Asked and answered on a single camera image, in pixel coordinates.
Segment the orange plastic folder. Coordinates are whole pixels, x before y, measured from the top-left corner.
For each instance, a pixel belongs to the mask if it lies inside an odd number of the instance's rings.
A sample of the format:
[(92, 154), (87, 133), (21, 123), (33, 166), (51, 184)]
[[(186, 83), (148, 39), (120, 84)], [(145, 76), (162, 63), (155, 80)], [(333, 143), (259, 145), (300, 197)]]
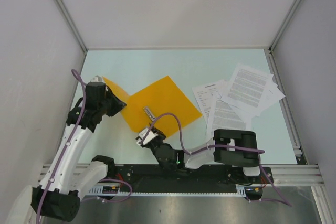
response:
[(138, 132), (151, 123), (144, 108), (148, 107), (155, 117), (171, 112), (175, 114), (181, 127), (186, 127), (202, 117), (198, 108), (187, 98), (175, 82), (166, 76), (133, 95), (129, 95), (115, 82), (103, 78), (113, 93), (127, 106), (116, 116), (104, 123), (104, 128), (113, 136)]

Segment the printed paper sheet front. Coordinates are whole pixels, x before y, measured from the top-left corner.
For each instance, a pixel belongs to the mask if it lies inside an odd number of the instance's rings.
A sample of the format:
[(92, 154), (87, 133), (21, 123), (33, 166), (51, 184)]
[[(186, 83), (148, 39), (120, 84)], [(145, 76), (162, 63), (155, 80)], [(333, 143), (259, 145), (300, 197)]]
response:
[(209, 111), (205, 141), (212, 139), (214, 131), (218, 129), (250, 131), (251, 120), (243, 121), (229, 104), (214, 98)]

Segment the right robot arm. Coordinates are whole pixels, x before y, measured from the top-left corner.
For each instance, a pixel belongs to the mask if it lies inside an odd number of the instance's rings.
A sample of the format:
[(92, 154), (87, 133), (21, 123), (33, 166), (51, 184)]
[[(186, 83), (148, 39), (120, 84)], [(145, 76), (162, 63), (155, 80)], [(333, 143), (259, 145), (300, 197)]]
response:
[(161, 168), (196, 170), (215, 162), (242, 169), (243, 179), (254, 183), (261, 177), (256, 133), (245, 130), (217, 129), (205, 144), (191, 150), (177, 150), (165, 143), (166, 136), (155, 127), (144, 128), (136, 138), (140, 147), (151, 150)]

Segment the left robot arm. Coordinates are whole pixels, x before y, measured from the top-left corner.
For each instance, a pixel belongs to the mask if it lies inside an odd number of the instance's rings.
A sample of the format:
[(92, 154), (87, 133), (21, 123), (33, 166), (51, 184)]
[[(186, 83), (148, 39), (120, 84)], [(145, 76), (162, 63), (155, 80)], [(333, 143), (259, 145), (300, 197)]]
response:
[(85, 85), (83, 97), (68, 113), (61, 145), (47, 174), (32, 188), (31, 206), (35, 213), (71, 222), (85, 194), (99, 181), (110, 182), (115, 178), (114, 159), (102, 155), (95, 156), (79, 176), (74, 176), (74, 172), (102, 118), (112, 117), (125, 107), (104, 82), (91, 81)]

